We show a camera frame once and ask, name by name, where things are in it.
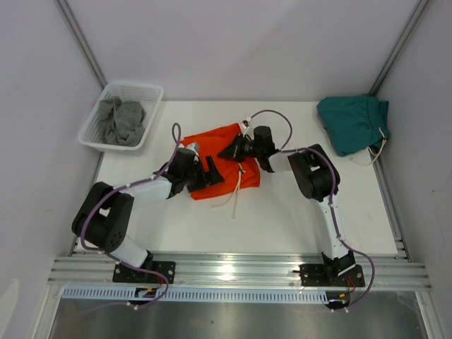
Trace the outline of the orange shorts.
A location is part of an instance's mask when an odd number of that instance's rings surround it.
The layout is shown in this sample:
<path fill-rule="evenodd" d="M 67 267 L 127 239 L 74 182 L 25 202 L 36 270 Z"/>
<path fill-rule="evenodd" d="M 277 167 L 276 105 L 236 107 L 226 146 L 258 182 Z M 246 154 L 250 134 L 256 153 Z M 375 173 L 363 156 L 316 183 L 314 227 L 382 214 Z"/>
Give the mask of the orange shorts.
<path fill-rule="evenodd" d="M 208 168 L 206 158 L 211 156 L 215 166 L 224 179 L 219 184 L 214 184 L 191 193 L 191 198 L 195 201 L 201 201 L 226 196 L 227 200 L 221 204 L 216 204 L 215 207 L 219 208 L 233 201 L 234 208 L 232 210 L 232 217 L 234 218 L 236 217 L 241 190 L 256 188 L 260 186 L 261 182 L 260 169 L 255 159 L 248 158 L 243 162 L 235 162 L 222 159 L 218 156 L 221 151 L 233 142 L 235 136 L 241 132 L 242 130 L 239 124 L 234 123 L 203 133 L 186 136 L 182 139 L 182 145 L 184 146 L 192 143 L 198 144 L 198 154 L 205 170 Z"/>

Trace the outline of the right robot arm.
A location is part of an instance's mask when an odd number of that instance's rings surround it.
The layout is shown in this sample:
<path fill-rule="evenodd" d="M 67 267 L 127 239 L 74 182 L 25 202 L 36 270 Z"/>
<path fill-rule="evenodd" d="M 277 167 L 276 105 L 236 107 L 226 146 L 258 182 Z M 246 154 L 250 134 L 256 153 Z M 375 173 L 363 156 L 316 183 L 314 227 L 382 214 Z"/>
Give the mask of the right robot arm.
<path fill-rule="evenodd" d="M 319 144 L 298 150 L 279 150 L 273 142 L 271 129 L 258 126 L 252 138 L 246 134 L 235 136 L 218 157 L 235 162 L 253 157 L 266 172 L 291 171 L 303 197 L 313 205 L 320 224 L 323 279 L 338 285 L 347 278 L 356 267 L 356 261 L 341 235 L 337 200 L 340 175 Z"/>

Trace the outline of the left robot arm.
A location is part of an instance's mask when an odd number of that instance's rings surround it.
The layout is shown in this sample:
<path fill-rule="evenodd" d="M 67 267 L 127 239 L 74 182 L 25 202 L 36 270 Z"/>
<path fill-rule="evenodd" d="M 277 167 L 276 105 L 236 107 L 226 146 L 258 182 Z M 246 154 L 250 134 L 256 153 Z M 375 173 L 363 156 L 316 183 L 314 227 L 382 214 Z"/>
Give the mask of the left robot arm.
<path fill-rule="evenodd" d="M 91 187 L 71 226 L 85 249 L 100 250 L 126 266 L 135 281 L 144 283 L 153 275 L 153 255 L 127 235 L 132 210 L 139 204 L 163 201 L 184 189 L 192 193 L 225 183 L 213 157 L 203 166 L 198 153 L 177 148 L 153 176 L 113 187 L 97 182 Z"/>

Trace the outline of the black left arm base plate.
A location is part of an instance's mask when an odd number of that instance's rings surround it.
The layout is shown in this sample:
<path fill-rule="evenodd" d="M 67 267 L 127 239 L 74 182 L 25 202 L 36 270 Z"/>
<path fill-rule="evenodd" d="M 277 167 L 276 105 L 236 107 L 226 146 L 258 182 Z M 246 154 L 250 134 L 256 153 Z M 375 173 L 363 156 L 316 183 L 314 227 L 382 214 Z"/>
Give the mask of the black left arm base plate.
<path fill-rule="evenodd" d="M 176 263 L 174 261 L 153 261 L 151 266 L 146 268 L 165 276 L 169 284 L 174 282 L 176 273 Z M 117 264 L 114 267 L 112 281 L 114 283 L 143 283 L 143 284 L 165 284 L 165 279 L 159 275 L 132 269 L 124 264 Z"/>

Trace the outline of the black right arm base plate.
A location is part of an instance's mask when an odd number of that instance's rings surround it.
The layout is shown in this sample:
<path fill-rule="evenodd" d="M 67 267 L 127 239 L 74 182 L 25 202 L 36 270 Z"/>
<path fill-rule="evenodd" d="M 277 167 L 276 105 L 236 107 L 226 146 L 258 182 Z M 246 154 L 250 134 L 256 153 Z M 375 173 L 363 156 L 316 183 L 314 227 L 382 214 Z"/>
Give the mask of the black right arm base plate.
<path fill-rule="evenodd" d="M 330 268 L 323 264 L 305 263 L 293 270 L 298 274 L 302 286 L 305 287 L 365 287 L 362 267 L 356 265 L 342 275 L 334 275 Z"/>

